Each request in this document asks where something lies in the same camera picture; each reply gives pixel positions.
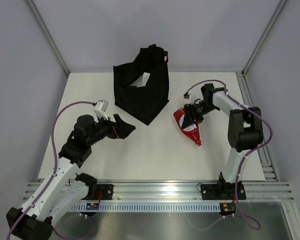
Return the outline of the red dish soap bottle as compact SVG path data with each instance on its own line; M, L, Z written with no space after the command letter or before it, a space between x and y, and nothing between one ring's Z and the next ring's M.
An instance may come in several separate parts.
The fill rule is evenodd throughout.
M180 131L191 141L193 141L198 147L202 145L202 141L200 138L200 130L197 122L194 122L187 126L186 128L182 128L182 124L184 123L186 112L184 108L179 108L177 111L173 113L173 117L176 121L176 124Z

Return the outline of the white frosted bottle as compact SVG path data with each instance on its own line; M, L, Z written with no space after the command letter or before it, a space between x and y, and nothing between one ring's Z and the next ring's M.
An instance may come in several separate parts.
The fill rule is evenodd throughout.
M130 84L132 87L145 87L151 74L148 72L144 72L138 79L136 79L134 82Z

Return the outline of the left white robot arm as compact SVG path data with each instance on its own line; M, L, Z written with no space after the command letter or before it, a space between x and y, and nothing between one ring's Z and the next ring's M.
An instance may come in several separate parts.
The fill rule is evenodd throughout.
M118 114L114 121L91 115L80 116L61 151L55 157L54 167L34 194L20 207L11 207L6 214L10 228L8 238L47 240L63 215L79 200L93 199L98 192L98 181L81 173L75 182L62 191L66 182L92 153L92 145L103 140L125 139L136 127L124 122Z

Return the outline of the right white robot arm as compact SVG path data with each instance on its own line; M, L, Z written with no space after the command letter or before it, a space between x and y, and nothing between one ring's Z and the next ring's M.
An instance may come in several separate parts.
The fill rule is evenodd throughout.
M245 160L264 140L261 110L249 107L233 99L225 85L215 87L213 81L203 81L202 99L187 103L173 115L181 132L197 146L202 144L199 124L204 116L214 110L228 116L227 139L231 147L228 160L216 183L199 185L203 200L244 200L245 188L242 171Z

